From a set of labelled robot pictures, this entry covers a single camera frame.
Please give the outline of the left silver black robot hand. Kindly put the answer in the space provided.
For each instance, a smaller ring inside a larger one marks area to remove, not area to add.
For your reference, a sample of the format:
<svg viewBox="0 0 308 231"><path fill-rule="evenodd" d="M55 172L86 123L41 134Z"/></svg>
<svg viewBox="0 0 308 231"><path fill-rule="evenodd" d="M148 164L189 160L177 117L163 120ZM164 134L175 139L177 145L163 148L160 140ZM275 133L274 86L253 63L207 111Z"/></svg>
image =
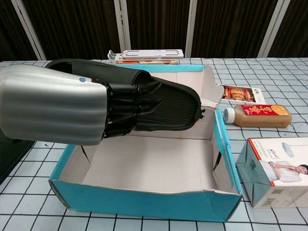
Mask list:
<svg viewBox="0 0 308 231"><path fill-rule="evenodd" d="M0 128L12 139L97 145L129 134L137 117L156 110L161 87L82 77L34 65L0 72Z"/></svg>

